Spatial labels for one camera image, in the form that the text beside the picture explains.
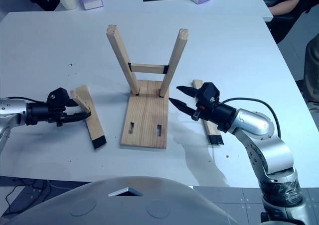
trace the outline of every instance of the white table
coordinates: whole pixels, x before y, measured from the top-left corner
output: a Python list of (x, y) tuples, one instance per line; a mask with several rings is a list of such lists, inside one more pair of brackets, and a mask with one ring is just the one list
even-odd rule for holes
[[(242, 15), (263, 17), (266, 22), (273, 19), (263, 0), (211, 0), (195, 4), (191, 0), (162, 0), (143, 2), (143, 0), (103, 0), (105, 12), (160, 12), (160, 13), (199, 13), (206, 15)], [(57, 10), (65, 10), (60, 4)], [(75, 10), (84, 10), (78, 0)]]
[[(246, 150), (233, 135), (223, 134), (225, 145), (211, 149), (202, 123), (172, 104), (167, 150), (120, 146), (130, 89), (106, 38), (108, 24), (118, 25), (132, 62), (162, 65), (169, 60), (178, 30), (188, 28), (170, 97), (195, 107), (194, 99), (176, 86), (202, 79), (214, 82), (221, 100), (253, 97), (268, 102), (295, 157), (301, 186), (319, 187), (314, 176), (319, 133), (264, 21), (196, 14), (10, 13), (0, 24), (0, 95), (45, 100), (58, 87), (71, 90), (86, 84), (108, 143), (94, 151), (83, 121), (16, 127), (0, 156), (0, 175), (72, 181), (140, 175), (186, 185), (258, 187)], [(137, 77), (162, 79), (156, 74)], [(271, 116), (258, 103), (231, 105)]]

